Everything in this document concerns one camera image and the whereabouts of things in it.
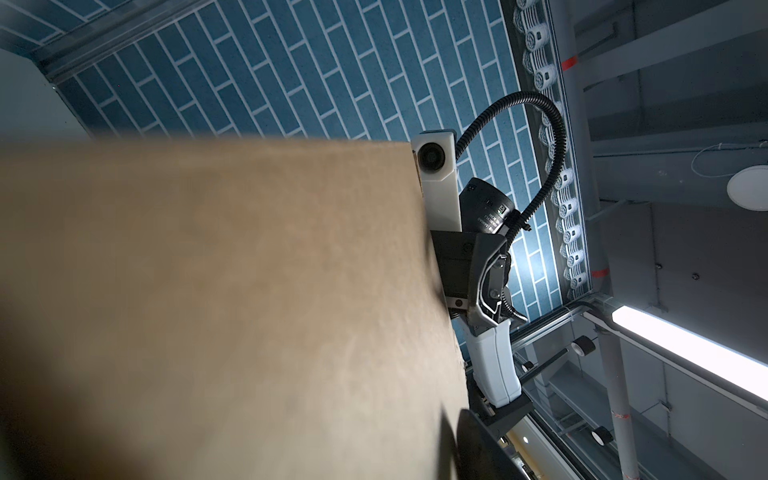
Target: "ceiling light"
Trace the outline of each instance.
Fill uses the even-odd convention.
[[[768,366],[764,363],[629,306],[616,310],[613,319],[617,325],[768,400]]]

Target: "robotic arm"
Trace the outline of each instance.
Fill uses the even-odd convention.
[[[520,103],[542,109],[553,127],[554,160],[541,190],[522,212],[479,178],[472,178],[459,194],[456,160],[495,115]],[[517,92],[488,107],[458,141],[453,131],[426,131],[411,141],[446,306],[452,318],[461,319],[475,382],[497,408],[521,395],[509,331],[513,323],[528,321],[512,306],[506,286],[509,247],[521,229],[531,229],[527,222],[552,190],[563,168],[565,140],[564,122],[555,105],[542,94]]]

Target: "vertical pole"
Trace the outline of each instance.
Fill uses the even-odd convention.
[[[627,377],[624,374],[624,359],[621,356],[619,337],[610,332],[601,332],[600,355],[603,359],[605,386],[608,390],[608,402],[611,404],[614,439],[619,450],[621,473],[624,475],[624,480],[640,480],[630,417]]]

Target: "white camera housing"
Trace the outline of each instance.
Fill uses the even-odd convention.
[[[462,231],[455,142],[455,134],[451,130],[425,131],[411,139],[411,149],[422,180],[427,225],[430,230]],[[438,170],[426,170],[419,162],[419,151],[427,144],[439,145],[445,154],[445,163]]]

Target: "blue brick wall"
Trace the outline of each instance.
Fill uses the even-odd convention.
[[[26,55],[126,0],[3,0],[0,47]]]
[[[518,80],[498,0],[216,0],[58,86],[94,134],[407,141],[465,130]],[[458,162],[525,207],[541,181],[522,107]],[[514,243],[515,307],[561,304],[545,209]]]

